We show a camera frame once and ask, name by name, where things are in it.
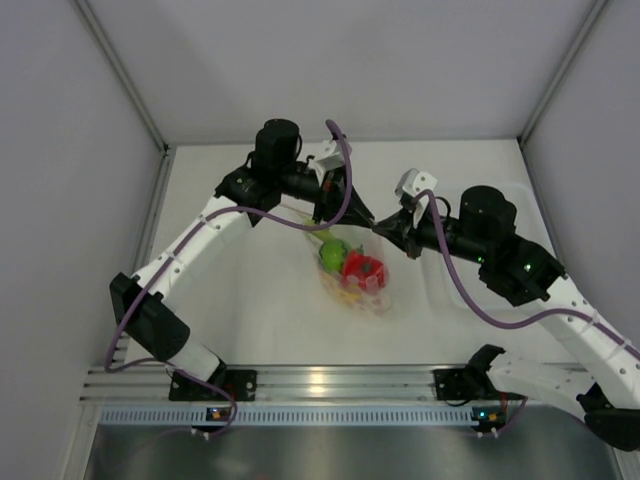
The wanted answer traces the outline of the clear polka dot zip bag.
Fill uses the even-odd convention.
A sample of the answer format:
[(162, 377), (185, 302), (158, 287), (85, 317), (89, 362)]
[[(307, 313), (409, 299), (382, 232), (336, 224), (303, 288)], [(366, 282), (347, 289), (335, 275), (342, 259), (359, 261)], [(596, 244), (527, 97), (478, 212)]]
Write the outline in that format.
[(363, 228), (333, 225), (303, 233), (325, 293), (368, 317), (390, 314), (390, 274), (381, 241)]

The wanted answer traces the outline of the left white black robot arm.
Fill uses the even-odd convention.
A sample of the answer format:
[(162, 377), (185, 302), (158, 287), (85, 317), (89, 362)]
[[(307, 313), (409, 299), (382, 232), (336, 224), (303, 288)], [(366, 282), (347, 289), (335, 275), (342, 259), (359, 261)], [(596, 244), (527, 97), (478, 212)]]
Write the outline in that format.
[(245, 162), (223, 178), (186, 230), (147, 265), (131, 276), (117, 274), (109, 285), (117, 332), (143, 347), (147, 362), (189, 379), (204, 399), (225, 390), (226, 364), (175, 311), (214, 258), (263, 219), (306, 233), (374, 221), (353, 187), (346, 136), (335, 121), (325, 125), (331, 138), (323, 152), (302, 162), (298, 125), (266, 121)]

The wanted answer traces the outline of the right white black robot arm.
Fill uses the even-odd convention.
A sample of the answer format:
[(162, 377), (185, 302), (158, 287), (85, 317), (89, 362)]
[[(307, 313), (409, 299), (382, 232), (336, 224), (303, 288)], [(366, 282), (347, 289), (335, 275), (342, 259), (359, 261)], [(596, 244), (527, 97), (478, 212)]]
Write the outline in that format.
[[(466, 393), (474, 399), (501, 393), (536, 399), (582, 421), (608, 445), (637, 450), (639, 351), (590, 305), (552, 254), (517, 234), (515, 205), (484, 185), (463, 192), (455, 218), (439, 214), (430, 190), (400, 199), (400, 210), (373, 223), (373, 232), (410, 258), (425, 249), (439, 252), (458, 293), (480, 319), (502, 330), (540, 325), (582, 367), (570, 372), (485, 345), (463, 369)], [(480, 281), (511, 306), (535, 304), (538, 312), (510, 323), (491, 317), (464, 289), (456, 258), (477, 263)]]

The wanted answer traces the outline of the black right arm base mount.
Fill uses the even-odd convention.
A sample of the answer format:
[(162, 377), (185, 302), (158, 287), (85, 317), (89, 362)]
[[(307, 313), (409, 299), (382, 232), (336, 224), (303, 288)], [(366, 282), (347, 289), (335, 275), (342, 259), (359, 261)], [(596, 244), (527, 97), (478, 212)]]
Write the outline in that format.
[(491, 363), (505, 353), (501, 347), (484, 345), (462, 367), (433, 371), (436, 397), (440, 401), (498, 400), (499, 391), (488, 378)]

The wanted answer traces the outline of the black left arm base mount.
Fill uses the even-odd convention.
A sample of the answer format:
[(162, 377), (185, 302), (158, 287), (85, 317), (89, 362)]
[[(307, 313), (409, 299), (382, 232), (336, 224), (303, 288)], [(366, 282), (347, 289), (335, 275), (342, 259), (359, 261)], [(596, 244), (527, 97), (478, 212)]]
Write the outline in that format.
[[(234, 400), (252, 402), (257, 387), (257, 372), (251, 369), (230, 369), (214, 381), (214, 384)], [(225, 398), (210, 388), (173, 373), (168, 398), (174, 402), (224, 401)]]

